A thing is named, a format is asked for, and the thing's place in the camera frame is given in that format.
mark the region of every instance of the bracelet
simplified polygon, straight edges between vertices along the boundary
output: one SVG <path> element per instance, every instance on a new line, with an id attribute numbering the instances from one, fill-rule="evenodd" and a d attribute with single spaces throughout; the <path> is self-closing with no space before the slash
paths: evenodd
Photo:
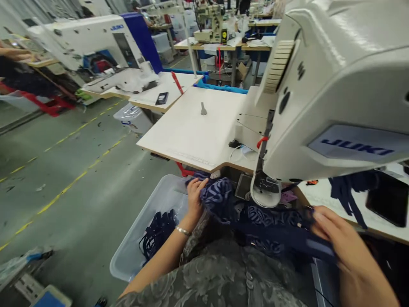
<path id="1" fill-rule="evenodd" d="M 176 227 L 176 230 L 178 232 L 181 232 L 182 234 L 188 236 L 188 237 L 190 237 L 192 235 L 190 232 L 188 232 L 187 230 L 184 230 L 183 228 L 180 228 L 180 227 Z"/>

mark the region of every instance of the juki logo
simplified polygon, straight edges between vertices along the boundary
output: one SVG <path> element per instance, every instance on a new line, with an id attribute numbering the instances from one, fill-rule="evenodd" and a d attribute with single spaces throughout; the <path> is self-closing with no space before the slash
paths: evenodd
<path id="1" fill-rule="evenodd" d="M 116 26 L 112 26 L 111 31 L 115 31 L 115 30 L 119 30 L 123 28 L 124 28 L 124 25 L 116 25 Z"/>
<path id="2" fill-rule="evenodd" d="M 335 141 L 329 141 L 327 139 L 323 139 L 321 143 L 332 145 L 332 146 L 337 146 L 337 147 L 342 147 L 342 148 L 347 148 L 347 149 L 352 149 L 356 151 L 365 151 L 369 154 L 376 154 L 379 156 L 386 156 L 394 152 L 394 150 L 392 149 L 374 147 L 371 145 L 365 145 L 365 144 L 360 144 L 360 143 L 353 143 L 350 141 L 343 141 L 340 139 L 337 139 Z"/>

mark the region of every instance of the red pen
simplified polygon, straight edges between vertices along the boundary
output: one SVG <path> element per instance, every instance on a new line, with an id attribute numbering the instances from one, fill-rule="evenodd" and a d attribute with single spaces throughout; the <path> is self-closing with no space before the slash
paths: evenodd
<path id="1" fill-rule="evenodd" d="M 176 77 L 176 74 L 174 72 L 172 72 L 172 77 L 175 80 L 176 85 L 178 86 L 178 89 L 179 89 L 180 93 L 183 95 L 182 87 L 180 86 L 178 78 Z"/>

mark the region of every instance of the smartphone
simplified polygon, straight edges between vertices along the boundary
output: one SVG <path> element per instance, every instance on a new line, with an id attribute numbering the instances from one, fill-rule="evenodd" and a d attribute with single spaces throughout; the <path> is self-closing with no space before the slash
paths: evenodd
<path id="1" fill-rule="evenodd" d="M 165 104 L 167 101 L 168 95 L 169 95 L 169 92 L 160 93 L 158 96 L 158 99 L 156 100 L 155 105 Z"/>
<path id="2" fill-rule="evenodd" d="M 409 186 L 379 172 L 379 187 L 368 192 L 366 207 L 397 227 L 406 227 Z"/>

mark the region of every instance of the patterned dress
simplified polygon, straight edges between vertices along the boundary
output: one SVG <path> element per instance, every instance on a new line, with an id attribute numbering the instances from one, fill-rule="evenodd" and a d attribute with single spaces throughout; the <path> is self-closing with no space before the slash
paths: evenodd
<path id="1" fill-rule="evenodd" d="M 290 263 L 223 238 L 142 292 L 124 295 L 115 307 L 301 307 L 302 288 Z"/>

